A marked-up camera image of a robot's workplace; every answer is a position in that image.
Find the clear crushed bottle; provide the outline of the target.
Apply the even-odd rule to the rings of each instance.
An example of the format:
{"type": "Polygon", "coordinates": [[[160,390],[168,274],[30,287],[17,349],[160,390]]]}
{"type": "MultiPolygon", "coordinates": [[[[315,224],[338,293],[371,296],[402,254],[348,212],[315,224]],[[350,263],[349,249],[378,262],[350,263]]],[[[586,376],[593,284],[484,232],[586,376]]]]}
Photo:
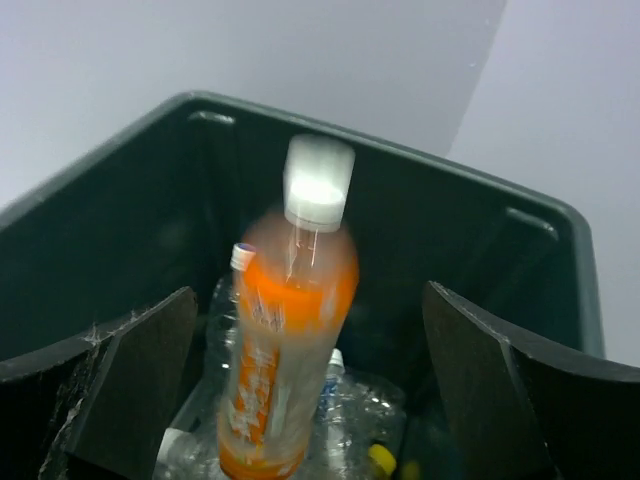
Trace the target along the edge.
{"type": "Polygon", "coordinates": [[[207,436],[167,428],[157,454],[153,479],[227,479],[217,443],[207,436]]]}

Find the small bottle yellow cap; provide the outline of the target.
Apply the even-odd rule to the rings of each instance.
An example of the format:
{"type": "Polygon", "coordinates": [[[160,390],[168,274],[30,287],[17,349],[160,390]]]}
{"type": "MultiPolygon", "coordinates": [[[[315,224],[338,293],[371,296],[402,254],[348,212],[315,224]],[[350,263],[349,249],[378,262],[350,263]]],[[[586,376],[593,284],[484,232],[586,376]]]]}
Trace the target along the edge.
{"type": "Polygon", "coordinates": [[[397,467],[395,456],[384,445],[372,444],[368,449],[371,479],[390,479],[397,467]]]}

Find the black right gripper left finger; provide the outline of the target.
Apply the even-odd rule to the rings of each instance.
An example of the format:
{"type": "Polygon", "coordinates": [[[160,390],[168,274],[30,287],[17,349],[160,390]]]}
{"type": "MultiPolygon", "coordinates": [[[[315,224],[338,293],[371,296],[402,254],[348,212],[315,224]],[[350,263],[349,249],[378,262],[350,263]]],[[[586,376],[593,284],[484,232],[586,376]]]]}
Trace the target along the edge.
{"type": "Polygon", "coordinates": [[[196,324],[183,287],[1,363],[4,479],[149,479],[196,324]]]}

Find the clear bottle orange blue label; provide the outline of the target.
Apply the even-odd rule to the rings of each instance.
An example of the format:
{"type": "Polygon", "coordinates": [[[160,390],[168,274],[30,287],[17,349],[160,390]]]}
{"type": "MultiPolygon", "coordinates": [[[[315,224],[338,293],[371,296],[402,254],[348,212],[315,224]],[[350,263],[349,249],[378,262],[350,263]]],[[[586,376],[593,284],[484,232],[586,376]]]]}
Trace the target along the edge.
{"type": "Polygon", "coordinates": [[[237,333],[238,293],[234,279],[243,273],[255,254],[248,243],[236,243],[231,251],[230,271],[216,284],[206,321],[204,379],[213,395],[220,395],[226,385],[237,333]]]}

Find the orange liquid bottle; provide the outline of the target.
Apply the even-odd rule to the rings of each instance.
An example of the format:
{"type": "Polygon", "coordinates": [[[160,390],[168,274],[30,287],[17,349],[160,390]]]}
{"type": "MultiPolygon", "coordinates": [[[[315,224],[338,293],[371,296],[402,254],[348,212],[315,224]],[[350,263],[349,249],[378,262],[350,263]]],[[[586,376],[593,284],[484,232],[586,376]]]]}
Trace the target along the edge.
{"type": "Polygon", "coordinates": [[[282,208],[243,236],[252,255],[233,279],[237,335],[217,415],[219,464],[232,479],[286,479],[305,456],[359,280],[343,222],[354,162],[338,140],[293,137],[282,208]]]}

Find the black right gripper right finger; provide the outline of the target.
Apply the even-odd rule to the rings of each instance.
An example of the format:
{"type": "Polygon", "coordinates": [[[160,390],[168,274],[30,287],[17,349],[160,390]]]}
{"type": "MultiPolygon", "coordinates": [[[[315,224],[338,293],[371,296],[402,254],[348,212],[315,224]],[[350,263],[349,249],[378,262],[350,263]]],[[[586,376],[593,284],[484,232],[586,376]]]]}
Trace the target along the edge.
{"type": "Polygon", "coordinates": [[[467,478],[638,478],[638,368],[549,340],[436,282],[423,319],[467,478]]]}

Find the crushed bottle blue label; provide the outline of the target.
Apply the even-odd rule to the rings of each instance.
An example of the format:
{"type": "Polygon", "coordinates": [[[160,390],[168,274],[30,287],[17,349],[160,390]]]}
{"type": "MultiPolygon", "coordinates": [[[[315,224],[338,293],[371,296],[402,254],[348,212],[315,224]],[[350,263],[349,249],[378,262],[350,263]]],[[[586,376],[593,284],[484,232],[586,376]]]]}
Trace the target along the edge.
{"type": "Polygon", "coordinates": [[[348,369],[334,349],[326,371],[302,479],[371,479],[368,449],[395,456],[406,423],[404,392],[388,380],[348,369]]]}

